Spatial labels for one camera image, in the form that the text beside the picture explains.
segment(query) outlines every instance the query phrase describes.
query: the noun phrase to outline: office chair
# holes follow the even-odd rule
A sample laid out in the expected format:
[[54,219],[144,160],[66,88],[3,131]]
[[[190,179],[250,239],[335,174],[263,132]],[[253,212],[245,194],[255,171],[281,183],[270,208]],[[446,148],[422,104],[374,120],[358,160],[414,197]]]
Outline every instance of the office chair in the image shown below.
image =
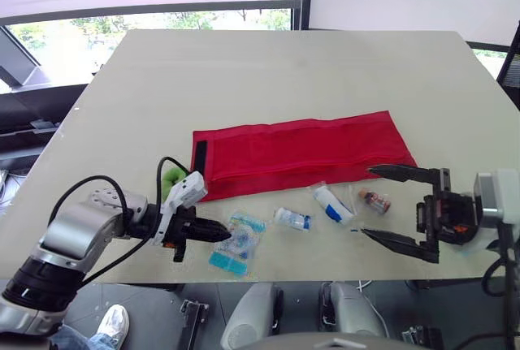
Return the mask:
[[520,110],[520,22],[496,81]]

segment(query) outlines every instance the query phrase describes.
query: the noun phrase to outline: tree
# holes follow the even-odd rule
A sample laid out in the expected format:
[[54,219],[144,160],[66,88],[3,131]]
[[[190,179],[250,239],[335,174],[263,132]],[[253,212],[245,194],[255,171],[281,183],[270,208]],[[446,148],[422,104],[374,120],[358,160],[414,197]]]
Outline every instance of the tree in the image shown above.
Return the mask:
[[169,29],[213,29],[211,23],[217,18],[213,11],[186,11],[166,15],[166,27]]
[[89,48],[100,42],[105,43],[109,37],[120,40],[124,33],[128,31],[128,25],[122,15],[71,19],[71,24],[78,27],[87,37]]
[[41,23],[20,24],[9,30],[29,50],[39,50],[46,46],[45,29]]
[[291,29],[291,11],[289,9],[263,11],[260,24],[265,25],[270,30],[288,31]]
[[241,11],[236,11],[236,13],[238,13],[238,15],[244,20],[244,22],[247,20],[246,17],[247,17],[247,11],[245,11],[245,9],[242,9]]

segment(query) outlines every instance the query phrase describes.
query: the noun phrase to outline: green object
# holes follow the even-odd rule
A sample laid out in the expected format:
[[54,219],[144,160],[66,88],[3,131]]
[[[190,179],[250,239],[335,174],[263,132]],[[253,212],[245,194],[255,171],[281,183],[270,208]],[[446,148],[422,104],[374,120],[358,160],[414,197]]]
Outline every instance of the green object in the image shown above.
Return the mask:
[[170,190],[173,185],[177,184],[186,176],[179,167],[174,167],[173,169],[168,170],[161,179],[161,202],[164,202],[168,198],[168,194],[170,194]]

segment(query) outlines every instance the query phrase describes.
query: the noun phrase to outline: red cloth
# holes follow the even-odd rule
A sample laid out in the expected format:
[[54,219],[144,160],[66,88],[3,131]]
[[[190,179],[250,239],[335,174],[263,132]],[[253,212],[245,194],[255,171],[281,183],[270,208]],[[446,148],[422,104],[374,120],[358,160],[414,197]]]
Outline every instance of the red cloth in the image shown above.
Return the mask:
[[[196,153],[204,141],[205,157]],[[204,175],[204,201],[377,178],[366,169],[384,163],[417,166],[388,111],[193,132],[192,169]]]

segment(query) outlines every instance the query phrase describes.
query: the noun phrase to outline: blue label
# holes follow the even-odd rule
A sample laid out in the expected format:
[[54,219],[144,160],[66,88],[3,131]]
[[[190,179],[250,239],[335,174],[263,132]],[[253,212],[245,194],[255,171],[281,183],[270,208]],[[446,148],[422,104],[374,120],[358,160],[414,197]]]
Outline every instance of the blue label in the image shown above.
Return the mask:
[[310,229],[310,216],[305,216],[303,219],[303,229],[309,230]]
[[327,208],[325,209],[325,213],[328,215],[329,218],[332,220],[335,220],[337,223],[341,221],[341,216],[338,214],[334,208],[331,207],[331,205],[327,205]]

